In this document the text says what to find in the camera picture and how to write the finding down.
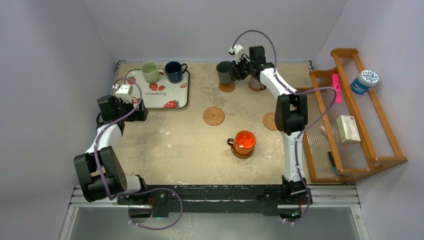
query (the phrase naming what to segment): table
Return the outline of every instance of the table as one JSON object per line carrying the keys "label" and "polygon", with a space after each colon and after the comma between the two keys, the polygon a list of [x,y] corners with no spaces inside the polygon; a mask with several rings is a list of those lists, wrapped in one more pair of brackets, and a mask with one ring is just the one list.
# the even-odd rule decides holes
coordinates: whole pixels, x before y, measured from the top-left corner
{"label": "table", "polygon": [[[121,62],[117,76],[125,77],[140,65]],[[293,87],[311,85],[307,63],[283,63],[277,69]],[[220,91],[216,63],[188,63],[188,70],[187,107],[152,109],[145,122],[125,123],[124,134],[114,148],[125,174],[141,175],[148,185],[281,184],[283,139],[262,123],[266,113],[275,111],[274,96],[267,89],[250,90],[249,78],[236,81],[233,92]],[[208,107],[225,112],[222,124],[209,126],[204,122],[203,112]],[[227,139],[242,130],[251,131],[257,139],[255,153],[248,159],[235,157],[227,145]],[[310,183],[307,166],[303,154],[303,169]]]}

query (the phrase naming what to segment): pink item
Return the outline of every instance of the pink item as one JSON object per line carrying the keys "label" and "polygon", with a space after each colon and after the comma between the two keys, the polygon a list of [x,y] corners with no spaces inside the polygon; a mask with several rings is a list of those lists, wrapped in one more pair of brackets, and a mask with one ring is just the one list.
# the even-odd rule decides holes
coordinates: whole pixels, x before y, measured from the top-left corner
{"label": "pink item", "polygon": [[320,131],[322,134],[324,134],[326,137],[328,137],[328,136],[327,136],[327,130],[326,130],[326,127],[325,127],[325,126],[320,126],[320,127],[319,127],[319,131]]}
{"label": "pink item", "polygon": [[340,89],[340,82],[339,82],[339,75],[333,74],[332,75],[332,87],[336,89],[337,91],[337,97],[335,98],[336,104],[342,103],[342,90]]}

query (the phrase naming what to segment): white wall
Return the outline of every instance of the white wall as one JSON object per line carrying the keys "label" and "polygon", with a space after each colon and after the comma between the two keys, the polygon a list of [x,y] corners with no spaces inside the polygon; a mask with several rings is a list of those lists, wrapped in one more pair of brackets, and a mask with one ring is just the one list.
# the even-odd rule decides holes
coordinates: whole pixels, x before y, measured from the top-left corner
{"label": "white wall", "polygon": [[[120,60],[222,61],[250,29],[273,40],[282,61],[315,58],[347,0],[86,0],[104,41]],[[264,45],[258,33],[239,41]]]}
{"label": "white wall", "polygon": [[424,1],[349,0],[316,57],[335,66],[330,51],[357,48],[408,162],[357,183],[370,239],[424,239]]}
{"label": "white wall", "polygon": [[114,59],[83,0],[0,1],[1,239],[58,239]]}

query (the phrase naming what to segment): round wooden coaster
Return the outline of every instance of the round wooden coaster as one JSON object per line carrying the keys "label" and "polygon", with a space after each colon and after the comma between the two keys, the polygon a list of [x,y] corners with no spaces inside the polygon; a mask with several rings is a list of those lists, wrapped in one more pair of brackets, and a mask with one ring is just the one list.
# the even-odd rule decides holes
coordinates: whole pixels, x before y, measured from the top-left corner
{"label": "round wooden coaster", "polygon": [[230,84],[219,83],[219,89],[221,89],[224,93],[229,93],[236,89],[236,84],[234,82]]}
{"label": "round wooden coaster", "polygon": [[262,123],[269,130],[275,131],[277,130],[276,126],[276,114],[273,112],[268,112],[262,118]]}
{"label": "round wooden coaster", "polygon": [[203,120],[205,123],[211,126],[217,126],[224,122],[225,113],[216,106],[211,106],[206,109],[203,113]]}
{"label": "round wooden coaster", "polygon": [[249,155],[246,155],[246,156],[242,156],[242,155],[237,154],[236,151],[234,150],[234,147],[231,147],[231,152],[232,152],[232,154],[234,154],[234,156],[236,156],[239,159],[248,159],[253,155],[253,153],[255,152],[255,149],[253,148],[252,152]]}
{"label": "round wooden coaster", "polygon": [[252,91],[254,91],[254,92],[260,92],[260,91],[262,91],[262,90],[263,90],[263,89],[256,89],[256,88],[253,88],[250,82],[248,83],[248,85],[249,85],[250,90],[252,90]]}

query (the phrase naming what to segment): mug handle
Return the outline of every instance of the mug handle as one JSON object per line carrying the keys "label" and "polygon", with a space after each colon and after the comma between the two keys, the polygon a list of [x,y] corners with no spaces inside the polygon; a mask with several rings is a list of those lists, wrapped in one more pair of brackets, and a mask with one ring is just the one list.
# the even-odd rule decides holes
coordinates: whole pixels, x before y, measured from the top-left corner
{"label": "mug handle", "polygon": [[167,71],[165,71],[164,69],[158,69],[157,71],[159,72],[161,77],[166,77]]}
{"label": "mug handle", "polygon": [[185,66],[185,68],[182,70],[182,74],[184,74],[187,71],[187,64],[185,64],[185,63],[181,64],[181,68],[184,67],[184,66]]}
{"label": "mug handle", "polygon": [[234,145],[234,138],[228,138],[226,140],[226,144],[230,145],[231,147]]}

